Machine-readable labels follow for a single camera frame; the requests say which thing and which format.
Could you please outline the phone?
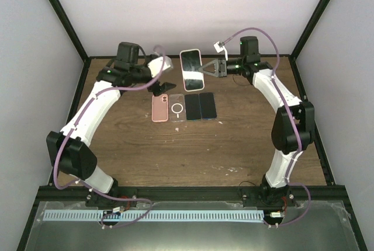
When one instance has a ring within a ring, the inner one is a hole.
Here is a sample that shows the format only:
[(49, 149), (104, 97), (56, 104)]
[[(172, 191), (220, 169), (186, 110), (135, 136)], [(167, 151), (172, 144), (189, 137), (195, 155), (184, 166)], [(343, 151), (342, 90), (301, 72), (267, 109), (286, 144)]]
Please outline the phone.
[(163, 123), (168, 121), (168, 95), (161, 94), (152, 96), (151, 119), (155, 123)]
[(200, 91), (205, 88), (202, 72), (198, 69), (202, 66), (199, 49), (183, 50), (179, 53), (184, 89), (187, 92)]

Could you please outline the clear phone case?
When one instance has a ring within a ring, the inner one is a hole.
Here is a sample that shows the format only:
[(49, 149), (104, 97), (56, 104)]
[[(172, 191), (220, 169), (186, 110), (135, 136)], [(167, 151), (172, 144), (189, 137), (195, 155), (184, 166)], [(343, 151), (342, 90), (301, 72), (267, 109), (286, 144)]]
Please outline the clear phone case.
[(169, 95), (169, 120), (171, 122), (183, 122), (186, 120), (183, 94)]

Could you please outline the blue smartphone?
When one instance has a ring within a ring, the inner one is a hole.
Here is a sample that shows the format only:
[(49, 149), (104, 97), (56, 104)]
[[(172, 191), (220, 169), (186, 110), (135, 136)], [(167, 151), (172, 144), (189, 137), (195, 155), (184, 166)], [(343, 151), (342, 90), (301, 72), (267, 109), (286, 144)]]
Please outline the blue smartphone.
[(212, 92), (200, 93), (200, 111), (202, 119), (211, 120), (217, 118), (216, 104)]

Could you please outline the dark teal smartphone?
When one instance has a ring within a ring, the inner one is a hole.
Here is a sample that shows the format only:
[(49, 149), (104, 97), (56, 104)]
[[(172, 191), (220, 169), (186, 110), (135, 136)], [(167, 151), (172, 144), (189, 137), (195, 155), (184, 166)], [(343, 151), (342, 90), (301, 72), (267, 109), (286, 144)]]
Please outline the dark teal smartphone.
[(198, 94), (185, 95), (186, 119), (196, 121), (202, 118)]

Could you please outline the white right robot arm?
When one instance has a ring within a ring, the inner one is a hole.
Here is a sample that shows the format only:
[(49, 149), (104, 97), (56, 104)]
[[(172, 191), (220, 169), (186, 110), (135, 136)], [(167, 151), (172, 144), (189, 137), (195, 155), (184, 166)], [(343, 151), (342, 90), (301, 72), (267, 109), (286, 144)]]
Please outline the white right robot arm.
[(313, 104), (295, 96), (277, 77), (276, 69), (268, 62), (261, 61), (255, 36), (240, 39), (238, 58), (217, 58), (203, 65), (199, 71), (216, 78), (243, 76), (273, 108), (275, 121), (271, 139), (275, 153), (259, 186), (259, 198), (267, 206), (276, 204), (287, 193), (298, 158), (314, 142)]

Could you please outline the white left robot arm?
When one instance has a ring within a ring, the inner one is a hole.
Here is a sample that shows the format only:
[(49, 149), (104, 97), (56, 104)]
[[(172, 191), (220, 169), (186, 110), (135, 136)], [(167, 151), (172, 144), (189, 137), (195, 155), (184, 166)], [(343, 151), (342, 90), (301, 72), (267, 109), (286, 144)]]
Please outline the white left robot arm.
[(109, 109), (125, 92), (146, 89), (159, 96), (175, 87), (160, 83), (163, 72), (172, 69), (172, 61), (161, 45), (153, 48), (153, 55), (138, 63), (144, 50), (135, 43), (121, 42), (115, 58), (99, 71), (93, 88), (73, 118), (58, 132), (50, 132), (46, 143), (53, 167), (53, 183), (64, 190), (74, 183), (82, 184), (98, 194), (105, 206), (114, 206), (121, 198), (117, 180), (106, 174), (90, 150), (90, 144)]

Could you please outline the black aluminium frame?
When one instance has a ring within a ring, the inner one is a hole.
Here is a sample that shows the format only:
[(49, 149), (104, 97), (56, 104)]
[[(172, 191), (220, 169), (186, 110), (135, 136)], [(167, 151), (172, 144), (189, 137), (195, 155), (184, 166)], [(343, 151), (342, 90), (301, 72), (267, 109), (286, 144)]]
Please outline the black aluminium frame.
[[(73, 26), (71, 25), (68, 16), (66, 15), (61, 3), (59, 0), (49, 0), (50, 4), (52, 5), (55, 13), (57, 14), (58, 18), (60, 19), (61, 24), (64, 26), (65, 30), (67, 31), (73, 45), (78, 51), (79, 56), (82, 58), (84, 62), (84, 66), (82, 69), (81, 76), (78, 81), (78, 86), (76, 89), (76, 93), (74, 95), (74, 99), (70, 108), (70, 113), (68, 115), (67, 123), (73, 121), (73, 115), (79, 115), (77, 123), (82, 120), (82, 116), (84, 116), (86, 109), (90, 106), (84, 103), (83, 107), (78, 110), (78, 100), (81, 98), (81, 94), (83, 91), (83, 84), (86, 80), (86, 76), (88, 74), (88, 68), (91, 64), (91, 58), (88, 58)], [(291, 55), (285, 55), (288, 57), (290, 66), (293, 72), (294, 79), (296, 81), (297, 89), (300, 93), (300, 98), (297, 96), (292, 95), (289, 93), (284, 85), (281, 85), (281, 82), (276, 83), (275, 77), (275, 67), (278, 67), (280, 64), (281, 55), (279, 54), (279, 50), (276, 48), (274, 41), (270, 38), (268, 34), (261, 31), (260, 29), (255, 29), (254, 27), (242, 29), (239, 32), (234, 33), (231, 37), (229, 37), (225, 41), (216, 42), (214, 44), (214, 49), (218, 54), (224, 52), (223, 55), (219, 55), (221, 57), (213, 59), (213, 61), (208, 62), (205, 65), (202, 65), (201, 60), (201, 53), (189, 53), (191, 50), (186, 50), (184, 52), (180, 52), (179, 58), (181, 61), (181, 68), (182, 74), (186, 74), (187, 76), (192, 76), (191, 79), (199, 79), (203, 82), (203, 74), (211, 75), (216, 78), (223, 78), (227, 75), (241, 75), (252, 86), (256, 86), (259, 91), (265, 96), (268, 102), (274, 107), (275, 109), (275, 121), (273, 124), (273, 129), (271, 133), (271, 138), (273, 145), (276, 149), (276, 154), (273, 157), (273, 162), (281, 162), (280, 158), (284, 159), (284, 162), (279, 165), (275, 165), (275, 173), (270, 173), (270, 177), (275, 177), (275, 181), (281, 180), (283, 183), (276, 185), (274, 182), (270, 183), (269, 178), (265, 178), (265, 175), (262, 178), (262, 183), (259, 186), (259, 189), (249, 189), (248, 192), (251, 192), (254, 196), (255, 191), (257, 192), (257, 197), (255, 200), (264, 202), (264, 205), (274, 206), (278, 202), (280, 202), (281, 197), (283, 200), (285, 199), (286, 189), (290, 189), (289, 186), (294, 186), (296, 190), (296, 196), (299, 196), (301, 193), (301, 187), (297, 184), (289, 185), (286, 181), (289, 181), (290, 174), (295, 166), (296, 157), (300, 156), (302, 151), (307, 149), (307, 146), (312, 144), (312, 142), (316, 145), (316, 150), (318, 153), (318, 157), (320, 159), (321, 168), (324, 172), (324, 177), (326, 180), (326, 186), (309, 186), (309, 188), (305, 187), (305, 197), (307, 194), (310, 197), (310, 190), (312, 192), (311, 196), (315, 196), (318, 198), (322, 197), (332, 197), (333, 200), (343, 200), (343, 197), (347, 199), (347, 205), (345, 208), (348, 208), (349, 215), (353, 218), (349, 220), (349, 223), (353, 229), (353, 233), (355, 236), (355, 243), (358, 244), (359, 250), (368, 250), (366, 247), (366, 243), (363, 239), (362, 232), (359, 228), (358, 222), (356, 220), (353, 208), (351, 207), (351, 203), (348, 197), (348, 193), (343, 185), (336, 185), (334, 182), (334, 176), (330, 168), (330, 164), (327, 161), (327, 155), (325, 154), (325, 150), (321, 141), (321, 137), (318, 131), (318, 128), (315, 123), (314, 117), (314, 107), (312, 103), (308, 100), (307, 95), (305, 93), (305, 89), (303, 86), (303, 82), (301, 80), (299, 70), (297, 68), (296, 59), (300, 55), (304, 45), (306, 44), (307, 40), (309, 39), (311, 33), (313, 32), (317, 22), (321, 18), (323, 12), (325, 11), (327, 5), (329, 4), (330, 0), (319, 0), (310, 20), (307, 23), (307, 26), (303, 30), (303, 33), (298, 40), (296, 47), (292, 51)], [(255, 36), (243, 36), (240, 38), (240, 54), (239, 55), (229, 55), (225, 45), (232, 41), (236, 36), (240, 35), (241, 33), (249, 30), (255, 30), (262, 34), (264, 34), (269, 41), (274, 46), (277, 63), (272, 68), (268, 62), (260, 62), (260, 53), (259, 53), (259, 45), (258, 39)], [(99, 73), (99, 76), (104, 76), (104, 79), (108, 78), (107, 82), (111, 83), (116, 79), (126, 79), (130, 80), (131, 75), (132, 84), (135, 83), (143, 83), (140, 80), (145, 79), (146, 83), (149, 81), (146, 78), (146, 72), (142, 72), (139, 74), (138, 79), (135, 78), (135, 70), (132, 71), (131, 69), (135, 66), (135, 60), (139, 58), (139, 52), (143, 53), (143, 56), (146, 59), (146, 63), (143, 65), (145, 68), (137, 68), (141, 71), (149, 70), (147, 73), (150, 74), (151, 70), (148, 67), (151, 62), (161, 58), (161, 64), (158, 66), (162, 66), (162, 62), (164, 61), (164, 70), (163, 72), (169, 71), (172, 69), (171, 60), (167, 60), (166, 56), (164, 57), (161, 55), (160, 57), (156, 57), (156, 54), (145, 55), (144, 50), (142, 50), (141, 46), (134, 43), (126, 43), (122, 42), (119, 44), (119, 48), (117, 50), (117, 56), (112, 58), (106, 67), (103, 68), (103, 71)], [(153, 77), (156, 77), (160, 72), (158, 66), (152, 64), (151, 67), (156, 67), (156, 74)], [(38, 190), (37, 197), (42, 196), (40, 193), (47, 193), (46, 197), (52, 197), (53, 200), (56, 200), (57, 197), (62, 197), (63, 200), (68, 200), (68, 197), (75, 197), (71, 193), (63, 194), (58, 193), (58, 189), (52, 189), (52, 185), (56, 185), (57, 181), (55, 181), (54, 177), (58, 177), (58, 173), (61, 171), (60, 168), (56, 169), (55, 172), (55, 165), (60, 165), (56, 163), (56, 155), (59, 153), (58, 151), (61, 149), (61, 157), (59, 161), (64, 161), (64, 159), (70, 163), (66, 163), (68, 166), (72, 166), (72, 169), (78, 169), (78, 178), (77, 180), (74, 179), (74, 182), (79, 183), (79, 177), (83, 177), (82, 173), (89, 173), (89, 171), (82, 171), (81, 162), (83, 165), (88, 165), (90, 161), (96, 161), (92, 158), (96, 158), (96, 156), (88, 151), (88, 144), (85, 144), (85, 148), (83, 147), (83, 142), (79, 139), (82, 138), (82, 134), (78, 135), (78, 138), (73, 138), (72, 134), (68, 137), (65, 148), (61, 147), (61, 143), (63, 142), (63, 138), (65, 139), (66, 135), (60, 133), (52, 132), (47, 136), (47, 145), (49, 149), (53, 171), (50, 175), (50, 184), (48, 186), (41, 186)]]

